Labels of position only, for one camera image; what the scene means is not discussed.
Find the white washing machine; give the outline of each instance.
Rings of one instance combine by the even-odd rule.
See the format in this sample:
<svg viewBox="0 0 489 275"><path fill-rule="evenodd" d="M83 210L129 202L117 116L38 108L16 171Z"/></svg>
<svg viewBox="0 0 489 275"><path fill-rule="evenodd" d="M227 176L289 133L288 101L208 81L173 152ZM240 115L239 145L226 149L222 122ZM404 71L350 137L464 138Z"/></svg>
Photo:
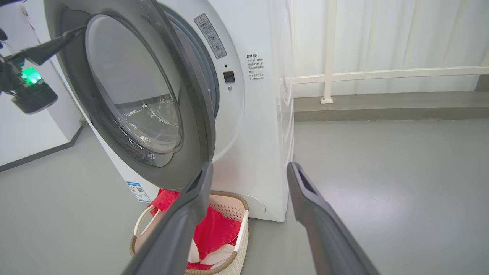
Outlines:
<svg viewBox="0 0 489 275"><path fill-rule="evenodd" d="M212 189L284 221L293 153L286 0L24 3L40 40L86 25L53 59L137 199L178 190L212 160Z"/></svg>

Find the red cloth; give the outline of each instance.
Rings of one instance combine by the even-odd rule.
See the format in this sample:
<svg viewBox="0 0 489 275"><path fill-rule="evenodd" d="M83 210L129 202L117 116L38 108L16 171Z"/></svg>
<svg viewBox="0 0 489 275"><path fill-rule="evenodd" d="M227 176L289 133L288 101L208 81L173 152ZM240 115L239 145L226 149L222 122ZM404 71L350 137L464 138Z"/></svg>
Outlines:
<svg viewBox="0 0 489 275"><path fill-rule="evenodd" d="M158 196L149 205L166 212L179 195L180 193L176 191L160 189ZM153 216L156 215L156 208L151 210ZM240 227L241 222L224 218L220 212L208 206L204 219L195 227L194 231L194 241L199 250L200 260L204 260L209 253L225 244L236 245ZM188 269L208 270L211 267L200 263L187 263Z"/></svg>

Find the white cloth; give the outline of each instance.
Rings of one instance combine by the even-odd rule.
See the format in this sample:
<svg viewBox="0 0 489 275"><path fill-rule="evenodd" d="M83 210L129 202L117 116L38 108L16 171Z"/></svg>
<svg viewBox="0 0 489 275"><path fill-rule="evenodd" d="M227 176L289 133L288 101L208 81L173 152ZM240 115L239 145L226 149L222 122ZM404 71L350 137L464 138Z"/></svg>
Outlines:
<svg viewBox="0 0 489 275"><path fill-rule="evenodd" d="M218 250L209 253L200 263L204 265L214 265L221 261L226 261L234 251L234 246L225 244Z"/></svg>
<svg viewBox="0 0 489 275"><path fill-rule="evenodd" d="M192 243L190 244L190 251L188 253L187 262L189 263L198 263L200 262L199 250L197 249L197 245L192 239Z"/></svg>
<svg viewBox="0 0 489 275"><path fill-rule="evenodd" d="M231 256L234 248L235 246L233 245L225 244L216 251L207 254L204 260L202 260L200 263L204 265L221 265ZM192 243L190 244L190 251L188 253L187 261L189 263L198 263L200 261L199 250L197 249L194 239L192 239Z"/></svg>

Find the wall baseboard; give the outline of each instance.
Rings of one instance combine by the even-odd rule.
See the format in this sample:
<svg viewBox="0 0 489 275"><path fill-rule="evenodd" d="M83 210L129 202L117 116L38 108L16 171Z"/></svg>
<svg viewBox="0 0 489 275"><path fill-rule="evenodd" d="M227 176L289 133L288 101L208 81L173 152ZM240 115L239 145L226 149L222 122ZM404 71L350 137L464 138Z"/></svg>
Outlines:
<svg viewBox="0 0 489 275"><path fill-rule="evenodd" d="M83 126L81 126L78 129L78 131L76 131L75 135L73 136L73 138L71 139L71 141L68 142L68 143L65 143L65 144L62 144L62 145L59 145L59 146L56 146L56 147L53 147L53 148L44 150L44 151L39 152L39 153L35 153L35 154L30 155L28 157L22 158L20 160L16 160L16 161L13 161L13 162L10 162L10 163L7 163L7 164L4 164L4 165L0 166L0 173L3 172L3 171L5 171L5 170L12 169L12 168L17 167L17 166L20 166L22 164L31 162L33 160L37 160L37 159L40 159L42 157L45 157L45 156L51 155L53 153L59 152L61 150L65 150L67 148L73 147L75 145L75 143L76 143L76 140L80 136L82 130L83 130Z"/></svg>
<svg viewBox="0 0 489 275"><path fill-rule="evenodd" d="M294 121L489 119L489 92L410 92L295 98Z"/></svg>

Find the concrete floor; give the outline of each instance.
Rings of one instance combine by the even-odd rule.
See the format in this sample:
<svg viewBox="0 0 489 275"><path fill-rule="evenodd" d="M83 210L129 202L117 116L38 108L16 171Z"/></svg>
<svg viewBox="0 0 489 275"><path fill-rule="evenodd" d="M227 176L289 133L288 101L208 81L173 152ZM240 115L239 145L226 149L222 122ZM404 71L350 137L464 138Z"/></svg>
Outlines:
<svg viewBox="0 0 489 275"><path fill-rule="evenodd" d="M303 122L295 135L295 161L381 274L489 274L489 121ZM284 223L249 221L243 275L315 274L291 206ZM85 129L0 173L0 274L119 274L144 208Z"/></svg>

